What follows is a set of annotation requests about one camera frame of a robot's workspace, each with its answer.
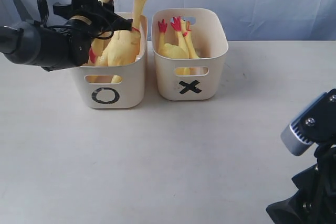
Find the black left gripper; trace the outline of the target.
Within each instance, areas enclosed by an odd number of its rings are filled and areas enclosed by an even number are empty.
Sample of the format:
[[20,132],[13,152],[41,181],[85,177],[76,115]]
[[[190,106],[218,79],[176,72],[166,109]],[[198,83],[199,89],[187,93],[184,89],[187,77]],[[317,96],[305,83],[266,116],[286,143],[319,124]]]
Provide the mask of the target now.
[[111,37],[114,31],[131,31],[132,18],[124,18],[114,12],[113,1],[71,0],[69,4],[54,3],[53,13],[65,20],[62,25],[52,28],[61,33],[78,33],[91,39],[102,39],[107,33]]

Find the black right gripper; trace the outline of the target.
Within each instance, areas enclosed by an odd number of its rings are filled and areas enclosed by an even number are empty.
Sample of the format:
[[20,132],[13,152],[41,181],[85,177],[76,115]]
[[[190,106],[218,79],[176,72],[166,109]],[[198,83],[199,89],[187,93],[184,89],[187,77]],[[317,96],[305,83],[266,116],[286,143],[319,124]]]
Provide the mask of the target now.
[[292,178],[297,192],[266,207],[273,223],[335,223],[335,147],[320,145],[317,162]]

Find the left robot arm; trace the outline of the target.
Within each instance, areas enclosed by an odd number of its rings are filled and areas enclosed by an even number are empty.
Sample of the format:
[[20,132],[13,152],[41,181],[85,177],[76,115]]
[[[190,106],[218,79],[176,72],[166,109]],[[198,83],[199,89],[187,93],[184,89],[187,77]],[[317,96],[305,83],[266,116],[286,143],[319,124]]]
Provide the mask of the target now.
[[46,0],[37,0],[39,20],[1,26],[1,53],[12,63],[56,71],[80,67],[90,60],[95,39],[106,40],[115,31],[131,31],[133,20],[114,12],[112,4],[99,0],[71,0],[53,4],[53,13],[66,19],[48,25]]

